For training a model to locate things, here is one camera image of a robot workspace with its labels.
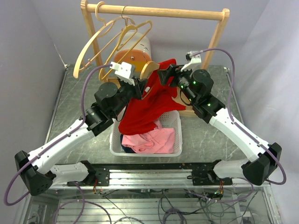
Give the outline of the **wooden hanger with red shirt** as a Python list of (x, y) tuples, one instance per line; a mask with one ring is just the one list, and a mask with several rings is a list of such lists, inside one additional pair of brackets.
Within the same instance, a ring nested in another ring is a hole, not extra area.
[(147, 47), (145, 47), (143, 49), (143, 57), (146, 60), (146, 63), (143, 66), (142, 71), (140, 73), (140, 79), (148, 78), (152, 74), (153, 71), (158, 70), (160, 68), (160, 64), (158, 64), (146, 57), (146, 50), (148, 50)]

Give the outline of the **red t shirt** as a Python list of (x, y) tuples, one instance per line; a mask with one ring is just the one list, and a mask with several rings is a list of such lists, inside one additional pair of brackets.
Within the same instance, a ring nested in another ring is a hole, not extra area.
[(177, 88), (161, 85), (157, 71), (149, 76), (141, 100), (132, 99), (127, 106), (123, 119), (119, 123), (119, 131), (124, 135), (143, 134), (156, 128), (155, 121), (165, 112), (184, 111), (185, 105), (174, 101)]

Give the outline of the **pink t shirt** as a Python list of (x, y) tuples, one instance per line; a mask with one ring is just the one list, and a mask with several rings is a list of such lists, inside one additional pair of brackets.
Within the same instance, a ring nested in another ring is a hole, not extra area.
[(156, 127), (143, 134), (126, 135), (133, 142), (136, 154), (171, 154), (174, 152), (175, 130), (163, 128), (159, 120)]

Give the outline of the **yellow wooden hanger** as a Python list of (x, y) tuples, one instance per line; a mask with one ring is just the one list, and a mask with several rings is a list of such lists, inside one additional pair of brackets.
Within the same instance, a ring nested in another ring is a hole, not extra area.
[(121, 15), (112, 19), (109, 22), (106, 22), (103, 18), (99, 17), (98, 9), (105, 5), (105, 2), (101, 1), (97, 4), (95, 8), (95, 16), (99, 21), (103, 22), (103, 26), (98, 30), (95, 36), (95, 43), (98, 44), (98, 39), (106, 35), (115, 25), (117, 20), (123, 19), (125, 21), (125, 27), (116, 34), (102, 49), (99, 49), (95, 52), (94, 59), (97, 61), (97, 65), (100, 66), (103, 64), (101, 59), (101, 53), (106, 49), (116, 38), (118, 42), (116, 43), (115, 48), (110, 53), (109, 57), (106, 60), (106, 63), (113, 60), (116, 63), (127, 62), (135, 65), (136, 67), (142, 69), (145, 61), (138, 59), (141, 54), (139, 47), (144, 47), (145, 44), (149, 45), (149, 40), (146, 37), (146, 34), (152, 29), (152, 21), (148, 20), (140, 24), (135, 24), (135, 21), (126, 16)]

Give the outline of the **navy blue t shirt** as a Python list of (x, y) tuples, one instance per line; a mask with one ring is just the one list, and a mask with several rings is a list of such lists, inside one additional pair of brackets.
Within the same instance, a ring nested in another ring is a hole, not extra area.
[(135, 150), (133, 149), (133, 146), (134, 146), (133, 142), (128, 136), (121, 134), (120, 135), (120, 143), (121, 143), (121, 147), (125, 153), (128, 153), (128, 154), (136, 153)]

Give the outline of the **cream plastic hanger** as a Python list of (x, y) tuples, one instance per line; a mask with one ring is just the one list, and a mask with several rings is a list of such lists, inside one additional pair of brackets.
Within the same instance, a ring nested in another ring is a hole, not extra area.
[[(83, 47), (83, 49), (81, 50), (81, 52), (77, 58), (77, 61), (75, 63), (74, 72), (73, 72), (73, 76), (75, 78), (78, 78), (79, 73), (81, 71), (83, 71), (84, 69), (86, 69), (92, 62), (96, 62), (97, 66), (103, 65), (104, 63), (103, 63), (102, 57), (101, 57), (102, 51), (105, 50), (106, 47), (109, 46), (109, 44), (111, 42), (113, 42), (116, 38), (119, 38), (119, 40), (116, 44), (116, 47), (114, 48), (114, 50), (108, 57), (108, 58), (111, 58), (111, 56), (113, 56), (116, 51), (118, 51), (122, 48), (121, 41), (122, 41), (124, 35), (131, 30), (131, 27), (133, 27), (135, 25), (134, 20), (131, 19), (130, 17), (128, 17), (124, 13), (127, 6), (107, 5), (103, 1), (100, 1), (95, 5), (95, 4), (88, 3), (88, 1), (86, 1), (86, 0), (82, 0), (80, 3), (80, 7), (81, 7), (82, 15), (84, 17), (87, 32), (88, 32), (90, 39), (86, 43), (86, 45)], [(100, 12), (108, 13), (108, 14), (119, 13), (120, 16), (112, 19), (109, 22), (106, 22), (104, 18), (100, 17), (100, 15), (99, 15)], [(98, 31), (95, 30), (92, 13), (95, 14), (98, 21), (103, 23), (103, 26)], [(124, 20), (125, 27), (118, 34), (116, 34), (115, 37), (113, 37), (103, 48), (100, 48), (98, 39), (100, 37), (105, 36), (113, 28), (115, 23), (120, 19)], [(85, 63), (84, 56), (90, 47), (92, 47), (92, 49), (93, 49), (94, 56), (92, 59), (89, 59), (87, 63)]]

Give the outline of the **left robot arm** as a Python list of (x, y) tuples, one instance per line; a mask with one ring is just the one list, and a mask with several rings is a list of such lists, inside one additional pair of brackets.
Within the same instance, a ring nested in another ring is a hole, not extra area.
[(57, 165), (73, 147), (84, 143), (109, 128), (132, 99), (141, 99), (147, 80), (136, 77), (132, 82), (118, 80), (102, 83), (95, 92), (95, 102), (85, 110), (67, 130), (42, 147), (26, 153), (18, 152), (14, 158), (20, 177), (29, 193), (37, 196), (52, 185), (78, 182), (83, 186), (95, 182), (96, 170), (90, 162)]

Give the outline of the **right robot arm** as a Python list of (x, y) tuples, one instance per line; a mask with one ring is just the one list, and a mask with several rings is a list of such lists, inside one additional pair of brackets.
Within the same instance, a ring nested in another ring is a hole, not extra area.
[(197, 117), (225, 134), (246, 156), (243, 160), (215, 161), (212, 170), (206, 173), (210, 184), (224, 178), (244, 178), (260, 186), (268, 180), (278, 167), (281, 146), (276, 142), (269, 144), (252, 133), (211, 94), (214, 81), (206, 70), (182, 70), (181, 66), (171, 64), (157, 73), (161, 85), (178, 87)]

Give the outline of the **white plastic basket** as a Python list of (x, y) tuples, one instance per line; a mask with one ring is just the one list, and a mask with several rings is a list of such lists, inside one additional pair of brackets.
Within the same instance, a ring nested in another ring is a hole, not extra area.
[(182, 153), (182, 128), (181, 120), (178, 111), (170, 111), (162, 114), (159, 117), (163, 128), (174, 128), (175, 130), (175, 143), (174, 152), (171, 154), (133, 154), (126, 153), (121, 145), (121, 133), (119, 132), (119, 122), (114, 119), (112, 130), (110, 133), (110, 152), (115, 156), (128, 156), (128, 157), (177, 157)]

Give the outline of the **white striped drawer cabinet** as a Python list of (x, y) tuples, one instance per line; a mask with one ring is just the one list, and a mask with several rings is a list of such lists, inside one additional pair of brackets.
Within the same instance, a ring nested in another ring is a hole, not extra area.
[(146, 57), (151, 59), (151, 46), (149, 39), (144, 36), (134, 47), (133, 45), (143, 36), (141, 33), (135, 33), (133, 31), (127, 32), (123, 37), (120, 50), (116, 51), (114, 55), (114, 62), (121, 64), (126, 62), (135, 66), (136, 72), (141, 72), (146, 60), (143, 57), (143, 49), (146, 50)]

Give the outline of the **wooden clothes rack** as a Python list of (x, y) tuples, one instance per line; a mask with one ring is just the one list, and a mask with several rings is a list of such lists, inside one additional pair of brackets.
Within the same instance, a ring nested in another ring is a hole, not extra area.
[[(221, 12), (213, 12), (213, 11), (199, 11), (199, 10), (127, 6), (124, 13), (128, 17), (131, 17), (132, 15), (137, 15), (137, 16), (154, 16), (154, 17), (217, 21), (218, 24), (216, 26), (213, 37), (209, 44), (209, 47), (214, 48), (217, 47), (220, 41), (224, 28), (229, 19), (230, 10), (225, 8)], [(112, 19), (120, 16), (119, 13), (108, 14), (102, 12), (100, 12), (99, 15), (101, 18), (104, 18), (106, 22), (109, 22)], [(94, 13), (92, 13), (92, 18), (93, 18), (95, 30), (98, 31), (103, 26), (103, 23), (98, 21)], [(87, 63), (89, 59), (93, 58), (93, 56), (94, 56), (94, 52), (92, 47), (90, 47), (84, 56), (84, 62)]]

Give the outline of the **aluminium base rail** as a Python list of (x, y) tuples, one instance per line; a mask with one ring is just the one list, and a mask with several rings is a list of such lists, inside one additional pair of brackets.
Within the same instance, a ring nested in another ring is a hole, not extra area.
[(244, 179), (219, 177), (213, 171), (218, 161), (212, 163), (152, 163), (152, 164), (77, 164), (55, 165), (41, 174), (36, 167), (28, 169), (25, 183), (31, 195), (39, 195), (50, 188), (80, 187), (107, 188), (184, 188), (193, 186), (235, 185)]

